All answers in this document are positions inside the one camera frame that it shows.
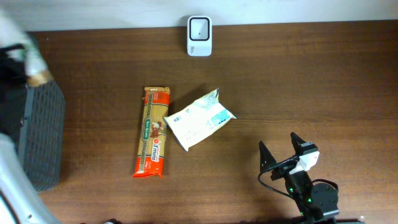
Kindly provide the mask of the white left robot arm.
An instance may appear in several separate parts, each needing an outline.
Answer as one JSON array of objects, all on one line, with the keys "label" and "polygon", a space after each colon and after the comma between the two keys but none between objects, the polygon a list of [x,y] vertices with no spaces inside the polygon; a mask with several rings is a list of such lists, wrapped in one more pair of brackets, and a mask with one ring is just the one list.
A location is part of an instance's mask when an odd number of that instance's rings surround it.
[{"label": "white left robot arm", "polygon": [[1,223],[58,223],[65,98],[37,42],[1,11]]}]

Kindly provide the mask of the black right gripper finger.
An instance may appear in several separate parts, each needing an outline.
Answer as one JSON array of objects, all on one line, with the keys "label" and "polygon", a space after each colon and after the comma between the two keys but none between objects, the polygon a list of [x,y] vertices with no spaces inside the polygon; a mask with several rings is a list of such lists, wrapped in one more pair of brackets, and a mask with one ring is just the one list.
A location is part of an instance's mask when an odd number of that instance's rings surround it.
[{"label": "black right gripper finger", "polygon": [[294,150],[295,150],[295,154],[299,155],[299,156],[302,156],[304,150],[302,149],[301,144],[306,143],[306,141],[304,141],[302,138],[300,138],[294,132],[291,132],[290,137],[291,137],[292,145],[293,145]]},{"label": "black right gripper finger", "polygon": [[259,152],[260,172],[269,172],[270,170],[273,170],[277,162],[262,141],[259,142]]}]

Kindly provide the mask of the orange spaghetti packet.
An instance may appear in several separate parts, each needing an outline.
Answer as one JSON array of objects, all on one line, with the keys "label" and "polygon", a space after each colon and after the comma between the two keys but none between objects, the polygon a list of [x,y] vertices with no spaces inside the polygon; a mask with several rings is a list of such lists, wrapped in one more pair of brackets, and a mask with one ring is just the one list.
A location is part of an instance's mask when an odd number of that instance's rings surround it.
[{"label": "orange spaghetti packet", "polygon": [[164,118],[168,116],[170,88],[148,86],[144,88],[144,92],[141,135],[133,177],[161,177],[167,138]]}]

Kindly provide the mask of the white tube with gold cap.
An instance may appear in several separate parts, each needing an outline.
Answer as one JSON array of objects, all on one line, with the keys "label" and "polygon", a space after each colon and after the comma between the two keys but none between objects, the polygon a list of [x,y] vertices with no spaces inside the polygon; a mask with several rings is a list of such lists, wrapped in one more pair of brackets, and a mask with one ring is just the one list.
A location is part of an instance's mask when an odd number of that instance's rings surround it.
[{"label": "white tube with gold cap", "polygon": [[25,49],[24,63],[27,83],[32,87],[38,87],[53,81],[53,76],[34,37],[25,32],[22,45]]}]

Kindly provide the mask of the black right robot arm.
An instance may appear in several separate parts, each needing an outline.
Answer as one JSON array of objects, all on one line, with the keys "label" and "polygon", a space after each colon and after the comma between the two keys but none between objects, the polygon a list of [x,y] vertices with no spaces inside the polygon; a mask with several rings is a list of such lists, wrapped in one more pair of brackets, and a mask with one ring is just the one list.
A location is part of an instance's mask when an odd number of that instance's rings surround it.
[{"label": "black right robot arm", "polygon": [[[296,203],[301,216],[294,218],[295,223],[336,223],[338,209],[338,185],[325,179],[312,180],[308,171],[318,161],[320,152],[313,142],[304,141],[297,134],[290,134],[295,154],[277,162],[270,150],[261,141],[259,183],[265,188],[286,196]],[[286,193],[277,190],[262,181],[262,176],[271,173],[271,180],[285,180]]]}]

